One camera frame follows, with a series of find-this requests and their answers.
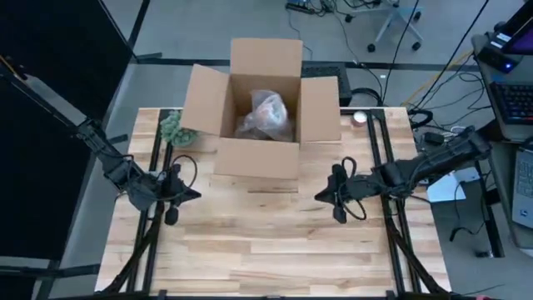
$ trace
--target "wooden table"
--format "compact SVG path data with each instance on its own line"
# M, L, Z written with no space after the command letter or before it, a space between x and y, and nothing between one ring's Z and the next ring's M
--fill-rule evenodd
M147 169L160 108L139 110L129 152ZM415 144L406 110L385 108L395 158L413 158ZM174 149L198 162L193 186L202 198L180 207L175 226L162 224L151 294L169 295L302 295L384 296L394 290L386 230L379 197L364 200L366 221L349 218L341 225L332 206L313 199L326 186L331 165L345 156L357 160L357 171L373 167L366 127L352 128L343 117L341 142L301 145L298 181L274 181L213 175L218 138L201 134L189 148ZM382 149L381 132L376 124ZM165 143L159 155L162 168ZM182 179L191 180L192 164L182 161ZM359 212L356 204L352 210ZM450 289L435 223L428 203L410 198L406 215L413 248L429 273ZM127 197L117 200L97 290L106 287L132 254L139 212ZM143 258L137 278L144 276ZM409 273L401 255L406 287Z

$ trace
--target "floor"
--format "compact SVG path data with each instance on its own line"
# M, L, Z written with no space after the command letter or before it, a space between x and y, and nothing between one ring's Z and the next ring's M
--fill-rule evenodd
M129 37L142 0L104 0L107 9L125 37ZM414 0L402 0L401 5L414 4ZM444 64L467 29L483 0L421 1L424 11L416 27L424 36L422 48L411 50L414 38L407 34L397 56L397 63ZM395 23L376 45L374 53L366 51L381 24L384 15L360 16L345 24L332 15L309 16L303 13L287 13L283 0L151 0L142 25L136 54L162 52L164 58L212 58L228 59L230 40L238 37L297 38L291 23L301 32L306 46L306 60L351 61L354 55L346 47L341 23L346 28L347 42L358 60L363 62L390 63L403 29ZM472 29L482 34L500 20L507 19L521 5L521 0L491 1ZM339 9L348 12L348 7L339 1ZM471 49L469 38L458 54ZM161 65L130 65L117 91L114 108L107 121L109 136L130 133L139 107L180 107L187 89L190 67ZM387 71L373 70L385 85ZM417 88L436 75L434 71L393 71L388 83L386 104L400 105ZM444 78L452 73L447 72ZM351 86L379 90L375 78L366 71L349 69ZM428 107L450 103L480 87L478 82L463 82L454 79L436 94ZM451 123L475 101L481 92L475 92L454 106L435 110L438 123ZM374 101L365 96L352 100L353 106L371 106ZM482 95L477 107L488 105ZM482 126L493 118L490 109L472 113L457 123L461 126ZM117 145L126 152L127 142ZM79 208L73 235L62 262L64 267L98 263L102 258L107 230L112 216L115 192L102 177L97 163L90 178L86 195ZM477 185L466 186L467 201L458 204L461 225L477 228L481 222L479 212L480 191ZM471 237L460 234L449 242L451 229L456 225L452 203L433 207L436 225L441 240L451 286L456 293L471 293L501 284L484 294L494 298L529 298L528 286L533 278L533 259L511 245L508 228L501 208L495 206L496 218L504 243L506 257L501 259L476 258L475 250L486 250L488 242L485 231ZM91 293L96 276L75 277L57 280L52 290L53 297L66 297Z

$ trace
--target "green plant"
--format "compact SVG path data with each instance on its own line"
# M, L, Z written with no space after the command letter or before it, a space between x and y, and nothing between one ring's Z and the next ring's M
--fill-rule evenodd
M196 131L182 128L180 126L181 119L182 111L172 111L170 112L170 116L161 121L162 139L172 146L189 146L198 136Z

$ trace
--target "plastic bag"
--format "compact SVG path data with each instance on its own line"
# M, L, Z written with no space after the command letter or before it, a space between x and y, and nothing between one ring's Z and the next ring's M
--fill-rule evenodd
M268 90L252 91L252 112L245 116L235 137L292 142L292 125L280 94Z

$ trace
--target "cardboard box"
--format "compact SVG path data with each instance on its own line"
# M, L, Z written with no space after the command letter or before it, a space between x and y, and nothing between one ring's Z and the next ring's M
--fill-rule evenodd
M215 174L298 178L300 143L341 139L336 77L301 78L300 40L238 38L230 74L194 65L182 126L220 137ZM236 122L252 110L252 90L283 98L296 121L296 142L233 138Z

